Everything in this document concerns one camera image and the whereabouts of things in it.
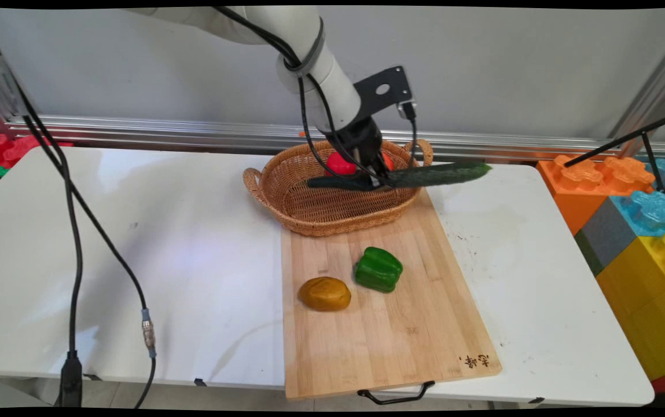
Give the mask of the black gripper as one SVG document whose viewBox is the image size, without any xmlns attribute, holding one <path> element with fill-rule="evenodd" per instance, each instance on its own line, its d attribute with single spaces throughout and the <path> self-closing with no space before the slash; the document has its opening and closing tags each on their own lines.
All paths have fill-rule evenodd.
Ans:
<svg viewBox="0 0 665 417">
<path fill-rule="evenodd" d="M 369 116 L 332 133 L 335 150 L 358 169 L 366 170 L 370 191 L 381 188 L 378 176 L 395 169 L 388 154 L 382 154 L 383 138 L 374 119 Z"/>
</svg>

